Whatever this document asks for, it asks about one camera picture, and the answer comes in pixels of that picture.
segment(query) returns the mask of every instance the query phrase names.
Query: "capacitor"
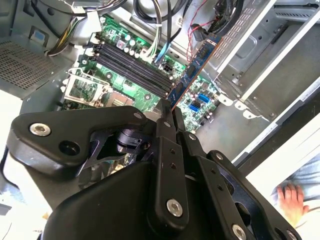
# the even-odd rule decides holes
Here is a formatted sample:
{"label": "capacitor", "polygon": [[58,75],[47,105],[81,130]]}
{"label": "capacitor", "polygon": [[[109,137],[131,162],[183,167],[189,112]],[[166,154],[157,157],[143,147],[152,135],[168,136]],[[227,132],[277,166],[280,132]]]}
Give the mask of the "capacitor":
{"label": "capacitor", "polygon": [[136,45],[136,41],[134,39],[131,39],[129,45],[133,47],[134,45]]}
{"label": "capacitor", "polygon": [[129,40],[131,39],[130,34],[126,34],[126,35],[124,36],[124,39],[125,39],[126,41],[129,41]]}

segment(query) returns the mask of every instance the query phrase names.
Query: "hex bolt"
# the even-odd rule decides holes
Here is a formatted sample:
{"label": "hex bolt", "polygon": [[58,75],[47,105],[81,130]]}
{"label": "hex bolt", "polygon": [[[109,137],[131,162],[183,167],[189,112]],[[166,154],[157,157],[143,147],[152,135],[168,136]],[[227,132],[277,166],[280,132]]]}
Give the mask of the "hex bolt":
{"label": "hex bolt", "polygon": [[239,239],[239,240],[247,240],[247,236],[245,231],[237,224],[232,225],[232,230],[234,235]]}
{"label": "hex bolt", "polygon": [[297,240],[296,236],[293,234],[292,231],[287,230],[286,232],[288,233],[289,237],[290,237],[292,240]]}
{"label": "hex bolt", "polygon": [[170,123],[169,123],[169,122],[167,122],[167,121],[165,121],[165,122],[164,122],[164,125],[166,125],[168,128],[170,128],[170,127],[171,127]]}
{"label": "hex bolt", "polygon": [[40,137],[46,137],[51,133],[50,127],[43,123],[34,123],[29,130],[32,134]]}
{"label": "hex bolt", "polygon": [[191,133],[189,134],[189,138],[191,138],[192,140],[196,140],[196,136]]}
{"label": "hex bolt", "polygon": [[217,154],[216,154],[216,157],[217,157],[219,160],[223,160],[223,159],[224,159],[224,158],[221,156],[220,153],[217,153]]}
{"label": "hex bolt", "polygon": [[134,115],[137,119],[142,119],[142,116],[141,116],[140,113],[135,112],[133,115]]}
{"label": "hex bolt", "polygon": [[168,209],[169,213],[171,213],[173,216],[179,218],[182,216],[183,210],[181,204],[175,200],[170,199],[166,202],[166,208]]}

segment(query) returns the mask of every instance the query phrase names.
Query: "blue sata port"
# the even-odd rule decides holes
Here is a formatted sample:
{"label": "blue sata port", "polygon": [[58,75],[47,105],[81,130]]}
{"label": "blue sata port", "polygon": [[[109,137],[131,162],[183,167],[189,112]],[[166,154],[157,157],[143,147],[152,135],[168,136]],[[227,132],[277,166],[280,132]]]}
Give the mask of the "blue sata port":
{"label": "blue sata port", "polygon": [[201,93],[198,95],[198,99],[200,99],[201,101],[205,102],[206,104],[208,102],[210,102],[210,99],[207,96],[205,96],[205,95],[203,95]]}
{"label": "blue sata port", "polygon": [[199,108],[198,107],[196,107],[195,105],[193,105],[193,104],[190,104],[189,105],[189,108],[192,110],[192,111],[194,111],[194,112],[199,112]]}

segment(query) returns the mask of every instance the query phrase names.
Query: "hand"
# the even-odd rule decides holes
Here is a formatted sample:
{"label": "hand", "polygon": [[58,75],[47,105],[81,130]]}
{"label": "hand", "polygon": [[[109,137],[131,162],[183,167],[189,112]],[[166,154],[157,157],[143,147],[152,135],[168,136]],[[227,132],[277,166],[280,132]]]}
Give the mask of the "hand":
{"label": "hand", "polygon": [[278,206],[283,211],[285,219],[293,226],[297,226],[298,222],[309,211],[309,206],[304,206],[304,193],[300,186],[288,184],[284,187],[277,187]]}

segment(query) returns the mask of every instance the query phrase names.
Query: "black plastic bracket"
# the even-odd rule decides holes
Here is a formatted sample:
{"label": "black plastic bracket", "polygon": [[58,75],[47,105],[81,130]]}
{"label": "black plastic bracket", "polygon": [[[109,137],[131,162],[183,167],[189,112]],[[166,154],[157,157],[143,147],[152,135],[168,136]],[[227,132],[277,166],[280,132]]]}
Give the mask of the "black plastic bracket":
{"label": "black plastic bracket", "polygon": [[[34,123],[47,125],[51,133],[31,133]],[[7,146],[21,163],[54,178],[68,179],[78,175],[92,154],[93,133],[101,131],[108,137],[123,129],[140,129],[146,123],[147,118],[133,106],[28,113],[12,122]]]}

